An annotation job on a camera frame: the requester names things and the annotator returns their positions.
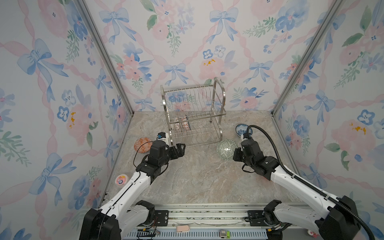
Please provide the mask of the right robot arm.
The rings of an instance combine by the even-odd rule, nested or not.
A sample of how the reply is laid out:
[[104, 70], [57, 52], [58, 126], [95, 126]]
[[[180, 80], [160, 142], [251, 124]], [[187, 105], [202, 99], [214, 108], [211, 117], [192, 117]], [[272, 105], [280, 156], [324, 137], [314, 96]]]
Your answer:
[[264, 156], [256, 141], [243, 140], [241, 147], [235, 149], [233, 159], [311, 207], [304, 210], [273, 200], [264, 209], [268, 224], [289, 223], [315, 232], [325, 240], [352, 240], [361, 230], [363, 222], [351, 198], [339, 198], [294, 174], [279, 159]]

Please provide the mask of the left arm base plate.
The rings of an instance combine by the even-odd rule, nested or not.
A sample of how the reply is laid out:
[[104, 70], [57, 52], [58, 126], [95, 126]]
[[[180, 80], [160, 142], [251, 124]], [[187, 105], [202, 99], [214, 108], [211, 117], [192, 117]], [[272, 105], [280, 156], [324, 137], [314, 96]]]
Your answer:
[[155, 210], [151, 226], [167, 227], [169, 222], [169, 213], [170, 212], [168, 210]]

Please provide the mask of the dark blue patterned bowl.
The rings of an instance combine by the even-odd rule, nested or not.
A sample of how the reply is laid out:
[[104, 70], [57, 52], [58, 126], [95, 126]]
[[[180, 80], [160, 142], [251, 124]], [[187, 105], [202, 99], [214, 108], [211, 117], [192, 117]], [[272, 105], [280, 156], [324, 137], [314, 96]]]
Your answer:
[[181, 117], [180, 122], [181, 122], [181, 125], [185, 131], [191, 130], [191, 126], [190, 126], [189, 119], [187, 116]]

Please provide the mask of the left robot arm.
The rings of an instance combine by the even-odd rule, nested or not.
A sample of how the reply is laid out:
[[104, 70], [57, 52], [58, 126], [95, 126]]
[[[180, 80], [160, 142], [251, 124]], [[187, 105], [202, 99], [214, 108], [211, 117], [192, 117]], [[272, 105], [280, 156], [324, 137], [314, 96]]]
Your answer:
[[98, 210], [90, 209], [83, 220], [80, 240], [121, 240], [138, 226], [155, 223], [155, 205], [135, 200], [160, 176], [163, 166], [185, 155], [185, 144], [170, 147], [163, 140], [153, 142], [127, 184]]

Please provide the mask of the white maroon patterned bowl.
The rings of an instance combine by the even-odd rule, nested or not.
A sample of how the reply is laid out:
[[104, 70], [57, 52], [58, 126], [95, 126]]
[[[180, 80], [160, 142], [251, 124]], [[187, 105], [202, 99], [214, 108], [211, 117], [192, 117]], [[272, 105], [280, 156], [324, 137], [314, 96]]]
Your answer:
[[177, 133], [180, 133], [180, 132], [181, 132], [181, 125], [180, 125], [179, 119], [178, 119], [178, 118], [175, 118], [175, 119], [173, 119], [173, 121], [175, 122], [175, 123], [174, 123], [174, 130], [175, 130]]

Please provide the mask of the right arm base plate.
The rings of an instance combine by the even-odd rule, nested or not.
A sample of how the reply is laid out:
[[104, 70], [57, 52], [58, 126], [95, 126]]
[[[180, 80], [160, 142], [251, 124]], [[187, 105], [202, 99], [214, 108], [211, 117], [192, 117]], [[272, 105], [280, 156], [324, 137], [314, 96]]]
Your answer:
[[247, 211], [248, 216], [245, 217], [245, 221], [250, 224], [251, 227], [266, 227], [266, 218], [264, 211], [262, 210], [249, 210]]

